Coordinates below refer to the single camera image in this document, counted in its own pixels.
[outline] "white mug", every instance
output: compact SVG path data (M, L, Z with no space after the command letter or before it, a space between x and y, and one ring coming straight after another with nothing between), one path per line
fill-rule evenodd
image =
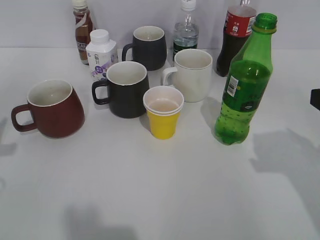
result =
M212 56L199 49L184 49L174 56L174 67L163 70L161 85L168 84L168 76L173 74L172 83L188 103L203 100L212 83Z

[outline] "red mug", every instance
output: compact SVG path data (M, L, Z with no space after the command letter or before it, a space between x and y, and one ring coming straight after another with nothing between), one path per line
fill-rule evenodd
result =
M30 111L33 123L20 125L17 114ZM38 129L50 138L67 137L85 122L85 113L72 85L63 80L47 80L35 85L27 95L27 104L11 111L14 128L19 132Z

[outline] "paper cup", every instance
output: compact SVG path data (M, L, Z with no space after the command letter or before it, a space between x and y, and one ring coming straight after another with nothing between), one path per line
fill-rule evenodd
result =
M144 94L143 104L154 137L165 140L175 134L184 101L183 94L170 86L156 86Z

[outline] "white bottle cap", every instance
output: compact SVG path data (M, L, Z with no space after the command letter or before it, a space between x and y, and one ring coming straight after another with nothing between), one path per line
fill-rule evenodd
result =
M84 9L87 7L86 0L72 0L72 5L74 9Z
M197 0L181 0L181 9L184 11L193 11L196 9Z
M93 44L107 44L109 42L109 32L104 29L93 30L90 32L90 38Z

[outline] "mug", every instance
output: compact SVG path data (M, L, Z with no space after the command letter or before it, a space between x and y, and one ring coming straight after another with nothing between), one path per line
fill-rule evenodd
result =
M107 87L108 97L99 99L96 88ZM132 119L146 112L143 96L149 89L147 69L135 61L115 63L106 71L106 80L92 84L96 104L109 104L110 111L121 118Z
M174 67L163 70L161 85L166 85L172 73L172 83L180 90L184 100L196 103L209 93L212 83L212 56L199 49L184 49L174 56Z
M33 123L20 125L17 114L30 111ZM19 132L38 129L50 138L67 137L85 122L83 106L75 89L63 80L47 80L35 85L27 94L27 104L11 112L14 128Z
M124 46L122 61L132 48L133 61L141 63L148 71L162 68L167 60L165 32L157 26L142 26L134 30L132 43Z

